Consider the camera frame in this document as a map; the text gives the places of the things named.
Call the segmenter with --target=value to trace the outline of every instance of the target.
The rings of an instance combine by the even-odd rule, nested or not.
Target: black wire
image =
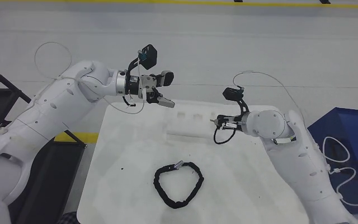
[[[236,129],[234,129],[234,132],[233,132],[233,134],[230,136],[230,138],[228,138],[226,141],[224,141],[224,142],[217,142],[216,141],[216,132],[219,130],[219,128],[217,128],[217,129],[215,129],[215,131],[214,131],[214,142],[215,142],[215,144],[225,144],[225,143],[227,143],[227,142],[229,142],[233,137],[234,137],[234,135],[235,135],[235,133],[236,133]]]
[[[127,104],[127,106],[135,106],[135,104],[129,104],[124,96],[122,96],[122,98],[123,98],[123,101]]]

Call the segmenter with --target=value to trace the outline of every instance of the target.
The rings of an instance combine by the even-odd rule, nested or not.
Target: blue container
[[[334,108],[308,127],[313,139],[318,143],[322,151],[323,140],[326,136],[333,137],[342,142],[351,154],[349,161],[337,163],[327,160],[331,168],[353,167],[358,171],[358,110]],[[344,160],[347,153],[344,148],[332,139],[326,140],[326,156],[335,160]],[[343,170],[340,173],[330,175],[331,184],[336,187],[347,180],[353,171]],[[345,201],[358,204],[358,175],[347,184],[340,187],[340,193]],[[343,204],[352,214],[358,214],[358,207]]]

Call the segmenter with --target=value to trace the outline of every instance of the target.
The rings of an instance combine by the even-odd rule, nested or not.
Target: metal clasp
[[[177,164],[174,165],[174,169],[179,170],[183,166],[184,162],[181,160]]]

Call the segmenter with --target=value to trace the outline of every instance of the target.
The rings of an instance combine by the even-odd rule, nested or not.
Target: yellow floor line
[[[263,2],[207,2],[181,0],[0,0],[0,2],[80,2],[80,3],[156,3],[156,4],[201,4],[208,6],[259,6],[259,7],[321,7],[321,8],[358,8],[358,4],[320,4],[320,3],[263,3]]]
[[[98,133],[74,132],[74,135],[84,143],[97,143]],[[75,142],[70,136],[62,132],[55,137],[56,142]]]

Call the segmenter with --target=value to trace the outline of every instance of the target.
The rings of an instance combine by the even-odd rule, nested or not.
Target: black cable
[[[215,131],[214,131],[214,142],[215,142],[215,144],[225,144],[225,143],[229,142],[229,141],[234,137],[234,135],[235,135],[235,133],[236,133],[236,129],[234,129],[234,132],[233,132],[233,134],[230,136],[230,138],[228,138],[228,139],[225,140],[224,142],[217,142],[217,141],[216,141],[216,132],[217,132],[218,130],[219,130],[219,128],[215,129]]]
[[[129,104],[124,96],[122,96],[122,98],[123,98],[123,101],[127,104],[127,106],[136,106],[135,104]]]
[[[162,168],[159,168],[156,171],[156,174],[154,175],[154,187],[156,188],[159,196],[163,199],[164,203],[166,205],[168,205],[171,208],[177,209],[177,208],[182,208],[184,206],[187,206],[189,204],[189,202],[195,197],[196,193],[199,191],[202,182],[204,182],[204,177],[202,176],[199,167],[197,167],[193,162],[184,162],[182,166],[189,166],[191,167],[193,170],[195,170],[195,172],[197,172],[198,176],[199,176],[199,180],[197,181],[194,189],[192,190],[192,192],[190,193],[189,197],[184,200],[183,202],[175,202],[173,200],[171,200],[168,195],[166,194],[166,192],[163,190],[163,188],[161,187],[161,184],[159,183],[159,176],[160,174],[164,173],[164,172],[170,172],[173,170],[176,170],[174,168],[174,164],[171,165],[167,165],[164,166]]]

